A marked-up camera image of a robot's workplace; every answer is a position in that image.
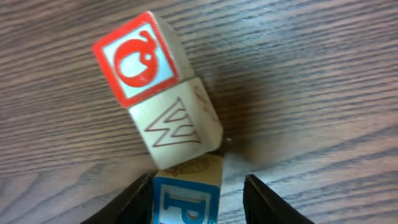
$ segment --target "alphabet block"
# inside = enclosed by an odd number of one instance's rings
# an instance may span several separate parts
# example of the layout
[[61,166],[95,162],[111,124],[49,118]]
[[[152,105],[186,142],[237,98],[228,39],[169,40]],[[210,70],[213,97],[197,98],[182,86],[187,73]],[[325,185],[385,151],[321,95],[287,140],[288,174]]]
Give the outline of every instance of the alphabet block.
[[154,224],[217,222],[223,159],[205,154],[154,179]]
[[223,127],[193,78],[128,109],[159,169],[219,148]]
[[93,51],[124,108],[194,76],[175,32],[151,12],[103,37]]

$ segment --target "tabletop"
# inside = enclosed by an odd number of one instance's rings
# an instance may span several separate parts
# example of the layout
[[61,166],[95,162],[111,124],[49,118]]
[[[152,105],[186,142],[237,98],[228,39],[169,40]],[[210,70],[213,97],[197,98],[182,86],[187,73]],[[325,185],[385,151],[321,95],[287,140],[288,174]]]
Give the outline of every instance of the tabletop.
[[151,10],[225,129],[219,223],[246,174],[316,223],[398,222],[398,1],[0,1],[0,223],[79,223],[155,169],[91,46]]

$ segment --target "blue border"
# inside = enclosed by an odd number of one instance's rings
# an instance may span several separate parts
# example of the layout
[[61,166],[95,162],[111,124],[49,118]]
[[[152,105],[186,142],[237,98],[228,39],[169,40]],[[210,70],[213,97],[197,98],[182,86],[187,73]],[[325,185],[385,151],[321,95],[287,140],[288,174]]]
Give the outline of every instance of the blue border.
[[197,190],[210,194],[208,223],[217,223],[218,204],[220,201],[220,188],[218,186],[191,182],[185,180],[171,179],[166,177],[155,177],[154,179],[154,224],[159,224],[160,189],[162,184],[173,185],[185,189]]

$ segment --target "blue bordered block face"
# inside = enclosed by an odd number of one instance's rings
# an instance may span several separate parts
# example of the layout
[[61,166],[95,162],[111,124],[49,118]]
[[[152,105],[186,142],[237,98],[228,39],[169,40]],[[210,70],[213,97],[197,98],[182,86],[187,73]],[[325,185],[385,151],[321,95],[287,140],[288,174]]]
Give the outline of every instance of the blue bordered block face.
[[222,158],[204,155],[154,179],[155,224],[217,223]]

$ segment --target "red border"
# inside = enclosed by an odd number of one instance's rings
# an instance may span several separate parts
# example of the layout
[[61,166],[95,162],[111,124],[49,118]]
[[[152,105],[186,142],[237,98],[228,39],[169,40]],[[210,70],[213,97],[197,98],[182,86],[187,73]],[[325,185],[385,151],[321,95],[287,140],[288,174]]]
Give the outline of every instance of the red border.
[[[160,47],[162,48],[174,75],[173,75],[173,77],[171,77],[167,80],[164,80],[159,84],[152,86],[150,89],[147,89],[131,98],[126,98],[118,80],[116,79],[116,77],[112,71],[110,64],[108,63],[108,61],[105,57],[104,52],[102,51],[102,48],[104,46],[109,45],[111,42],[119,39],[120,37],[130,33],[132,30],[144,25],[144,23],[146,23],[146,22],[148,22],[150,24],[150,26],[152,27],[152,29],[154,30],[156,39],[160,43]],[[142,102],[142,101],[148,99],[149,97],[155,95],[156,93],[167,89],[168,87],[172,86],[173,84],[178,83],[178,80],[179,80],[178,73],[177,73],[177,69],[175,68],[174,61],[171,58],[170,50],[167,47],[167,44],[165,43],[165,41],[162,37],[162,34],[160,33],[160,29],[157,26],[154,15],[149,11],[143,12],[142,14],[138,15],[133,20],[122,25],[121,27],[114,30],[112,33],[106,35],[101,40],[97,41],[97,43],[95,43],[93,45],[93,52],[95,54],[95,57],[99,61],[99,65],[101,66],[101,69],[104,72],[105,77],[108,80],[108,83],[111,86],[113,93],[116,96],[116,99],[119,101],[120,105],[124,108],[128,108],[128,107],[131,107],[139,102]]]

